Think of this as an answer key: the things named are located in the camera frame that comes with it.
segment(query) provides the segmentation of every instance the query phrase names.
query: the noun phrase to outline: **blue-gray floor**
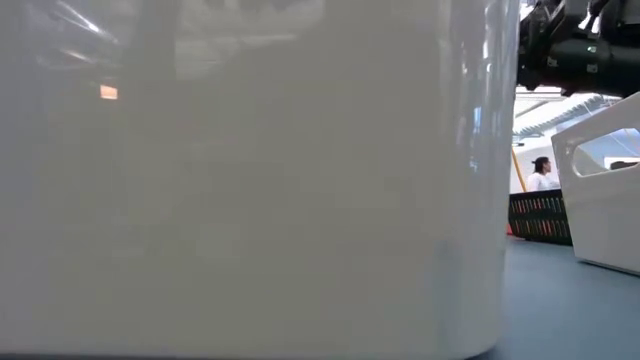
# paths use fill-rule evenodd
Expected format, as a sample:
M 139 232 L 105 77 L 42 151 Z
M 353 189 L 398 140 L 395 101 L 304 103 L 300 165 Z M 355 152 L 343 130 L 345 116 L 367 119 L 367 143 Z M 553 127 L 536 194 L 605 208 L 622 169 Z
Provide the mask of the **blue-gray floor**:
M 504 336 L 474 360 L 640 359 L 640 277 L 578 262 L 570 247 L 508 249 Z

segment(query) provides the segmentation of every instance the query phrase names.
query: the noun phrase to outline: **white cylindrical container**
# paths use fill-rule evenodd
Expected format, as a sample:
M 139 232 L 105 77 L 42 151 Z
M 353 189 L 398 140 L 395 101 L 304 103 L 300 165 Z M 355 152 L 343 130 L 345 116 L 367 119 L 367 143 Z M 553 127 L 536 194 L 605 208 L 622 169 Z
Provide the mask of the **white cylindrical container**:
M 496 343 L 517 0 L 286 2 L 0 3 L 0 353 Z

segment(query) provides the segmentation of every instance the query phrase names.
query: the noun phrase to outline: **gray floor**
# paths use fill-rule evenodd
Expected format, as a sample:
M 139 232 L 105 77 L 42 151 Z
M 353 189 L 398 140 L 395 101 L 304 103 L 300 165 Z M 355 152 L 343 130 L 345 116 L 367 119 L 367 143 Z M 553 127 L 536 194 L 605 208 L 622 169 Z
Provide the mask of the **gray floor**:
M 474 360 L 640 359 L 640 277 L 517 240 L 506 261 L 504 336 Z

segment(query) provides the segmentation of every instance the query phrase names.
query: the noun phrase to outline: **white shirt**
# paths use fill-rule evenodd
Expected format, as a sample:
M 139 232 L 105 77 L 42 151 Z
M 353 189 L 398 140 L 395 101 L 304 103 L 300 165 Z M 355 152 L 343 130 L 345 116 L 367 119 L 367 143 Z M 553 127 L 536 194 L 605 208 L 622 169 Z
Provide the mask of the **white shirt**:
M 560 184 L 558 182 L 540 173 L 533 173 L 527 178 L 527 191 L 544 191 L 559 188 Z

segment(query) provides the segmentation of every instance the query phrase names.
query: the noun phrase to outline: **orange light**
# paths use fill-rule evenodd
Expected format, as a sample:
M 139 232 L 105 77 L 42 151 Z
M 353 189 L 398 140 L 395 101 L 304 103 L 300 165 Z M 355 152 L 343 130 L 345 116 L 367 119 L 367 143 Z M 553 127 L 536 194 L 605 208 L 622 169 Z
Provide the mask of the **orange light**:
M 107 100 L 116 100 L 118 99 L 118 89 L 107 85 L 100 85 L 100 97 Z

